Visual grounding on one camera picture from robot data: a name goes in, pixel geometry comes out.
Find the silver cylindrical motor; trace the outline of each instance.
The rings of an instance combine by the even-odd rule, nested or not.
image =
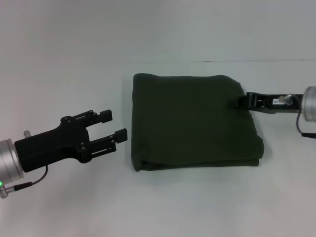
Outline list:
[[[11,139],[0,141],[0,182],[8,184],[23,177],[23,170]]]
[[[302,99],[302,114],[306,121],[316,121],[316,86],[306,88]]]

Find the dark green towel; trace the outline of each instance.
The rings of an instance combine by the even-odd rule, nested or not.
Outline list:
[[[226,76],[136,74],[132,161],[136,171],[201,166],[257,166],[264,152],[251,114],[228,109],[243,96]]]

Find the white table surface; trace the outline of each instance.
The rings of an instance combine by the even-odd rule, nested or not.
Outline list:
[[[0,236],[315,235],[316,140],[300,136],[296,115],[253,113],[265,143],[259,167],[135,172],[130,160],[134,74],[222,74],[245,91],[303,93],[316,85],[315,7],[312,0],[0,1],[0,139],[45,132],[90,109],[114,117],[89,128],[91,139],[129,133],[115,153],[54,163],[42,182],[0,200]]]

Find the white background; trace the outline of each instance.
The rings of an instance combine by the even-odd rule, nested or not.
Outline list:
[[[271,94],[316,85],[315,7],[314,0],[1,0],[0,139],[111,109],[114,120],[90,128],[90,138],[126,127],[129,141],[88,164],[52,164],[44,181],[1,199],[0,236],[314,236],[316,140],[300,137],[296,115],[253,113],[265,143],[259,167],[135,172],[130,135],[135,73],[222,74],[245,91]]]

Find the label sticker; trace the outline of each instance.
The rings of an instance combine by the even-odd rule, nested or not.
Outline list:
[[[278,98],[277,99],[273,99],[272,104],[273,105],[285,105],[285,103],[281,102]]]

